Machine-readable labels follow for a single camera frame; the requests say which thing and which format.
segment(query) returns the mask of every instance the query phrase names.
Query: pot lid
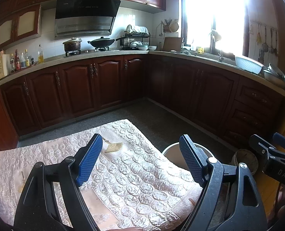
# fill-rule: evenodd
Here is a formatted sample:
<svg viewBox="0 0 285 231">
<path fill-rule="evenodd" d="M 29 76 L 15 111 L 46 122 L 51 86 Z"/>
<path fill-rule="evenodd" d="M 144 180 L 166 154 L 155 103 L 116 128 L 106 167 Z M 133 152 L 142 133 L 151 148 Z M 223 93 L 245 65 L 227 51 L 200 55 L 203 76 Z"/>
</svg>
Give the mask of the pot lid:
<svg viewBox="0 0 285 231">
<path fill-rule="evenodd" d="M 91 42 L 95 42 L 95 41 L 104 41 L 104 40 L 113 40 L 113 39 L 110 39 L 110 38 L 104 38 L 103 36 L 101 36 L 101 38 L 99 38 L 99 39 L 95 39 L 95 40 L 93 40 L 93 41 L 91 41 Z"/>
<path fill-rule="evenodd" d="M 68 43 L 72 43 L 72 42 L 76 42 L 76 41 L 83 41 L 83 40 L 81 40 L 81 38 L 72 38 L 71 40 L 65 41 L 62 44 L 68 44 Z"/>
</svg>

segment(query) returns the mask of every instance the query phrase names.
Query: gray floor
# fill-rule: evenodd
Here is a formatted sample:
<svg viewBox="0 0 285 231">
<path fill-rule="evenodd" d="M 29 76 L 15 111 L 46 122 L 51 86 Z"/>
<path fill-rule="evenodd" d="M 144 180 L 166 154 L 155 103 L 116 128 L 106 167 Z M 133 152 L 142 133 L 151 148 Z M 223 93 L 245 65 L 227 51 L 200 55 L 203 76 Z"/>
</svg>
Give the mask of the gray floor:
<svg viewBox="0 0 285 231">
<path fill-rule="evenodd" d="M 160 151 L 178 142 L 181 135 L 188 134 L 193 142 L 205 146 L 222 163 L 229 163 L 234 154 L 221 143 L 150 101 L 137 102 L 24 139 L 20 141 L 19 147 L 53 140 L 121 119 L 131 121 Z"/>
</svg>

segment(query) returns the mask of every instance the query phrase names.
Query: cutting board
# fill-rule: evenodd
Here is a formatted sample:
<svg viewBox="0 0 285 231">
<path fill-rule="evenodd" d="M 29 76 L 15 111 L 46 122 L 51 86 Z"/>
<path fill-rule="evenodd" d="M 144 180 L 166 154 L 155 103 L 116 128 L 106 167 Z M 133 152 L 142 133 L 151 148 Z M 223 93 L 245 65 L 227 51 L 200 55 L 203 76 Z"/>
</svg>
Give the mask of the cutting board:
<svg viewBox="0 0 285 231">
<path fill-rule="evenodd" d="M 179 37 L 165 37 L 163 51 L 175 50 L 177 52 L 181 51 L 183 43 L 183 38 Z"/>
</svg>

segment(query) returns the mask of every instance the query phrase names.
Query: countertop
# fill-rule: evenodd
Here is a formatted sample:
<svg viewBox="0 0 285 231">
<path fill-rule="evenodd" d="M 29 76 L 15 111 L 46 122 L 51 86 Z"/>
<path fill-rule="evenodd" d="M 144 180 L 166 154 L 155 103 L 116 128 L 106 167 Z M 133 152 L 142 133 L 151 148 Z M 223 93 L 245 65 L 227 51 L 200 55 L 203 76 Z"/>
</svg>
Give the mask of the countertop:
<svg viewBox="0 0 285 231">
<path fill-rule="evenodd" d="M 49 58 L 48 61 L 45 61 L 43 64 L 37 64 L 33 67 L 26 68 L 24 70 L 21 70 L 17 73 L 11 74 L 7 77 L 4 77 L 3 79 L 0 80 L 0 85 L 7 83 L 13 79 L 16 79 L 20 76 L 26 75 L 28 73 L 44 69 L 47 67 L 51 67 L 54 65 L 70 62 L 70 61 L 77 61 L 77 60 L 82 60 L 82 59 L 88 59 L 88 58 L 95 58 L 95 57 L 103 57 L 103 56 L 114 56 L 114 55 L 130 55 L 130 54 L 153 54 L 153 55 L 161 55 L 161 56 L 169 56 L 169 57 L 176 57 L 176 58 L 181 58 L 181 59 L 186 59 L 186 60 L 192 60 L 192 61 L 197 61 L 200 63 L 212 65 L 215 67 L 219 67 L 231 72 L 234 72 L 236 74 L 242 75 L 244 77 L 247 77 L 249 79 L 252 79 L 256 82 L 259 82 L 274 91 L 278 92 L 282 96 L 285 97 L 285 90 L 275 86 L 274 84 L 270 83 L 269 81 L 265 80 L 264 78 L 255 75 L 253 73 L 247 72 L 243 69 L 239 69 L 236 66 L 222 63 L 219 61 L 211 60 L 209 58 L 204 58 L 204 57 L 199 57 L 199 56 L 193 56 L 193 55 L 184 55 L 184 54 L 177 54 L 177 53 L 170 53 L 170 52 L 161 52 L 161 51 L 141 51 L 141 50 L 120 50 L 120 51 L 105 51 L 105 52 L 91 52 L 87 54 L 81 54 L 81 55 L 76 55 L 76 56 L 71 56 L 71 57 L 66 57 L 64 56 L 57 56 L 54 58 Z"/>
</svg>

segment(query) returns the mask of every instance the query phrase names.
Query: window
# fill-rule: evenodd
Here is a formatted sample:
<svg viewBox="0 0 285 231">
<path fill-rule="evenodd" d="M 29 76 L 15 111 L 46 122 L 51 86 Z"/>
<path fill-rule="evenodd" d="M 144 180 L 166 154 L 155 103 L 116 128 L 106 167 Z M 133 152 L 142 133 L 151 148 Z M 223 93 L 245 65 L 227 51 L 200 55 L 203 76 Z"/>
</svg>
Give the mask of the window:
<svg viewBox="0 0 285 231">
<path fill-rule="evenodd" d="M 210 32 L 222 37 L 215 42 Z M 248 56 L 249 19 L 245 0 L 182 0 L 182 37 L 185 46 L 204 47 L 205 52 Z"/>
</svg>

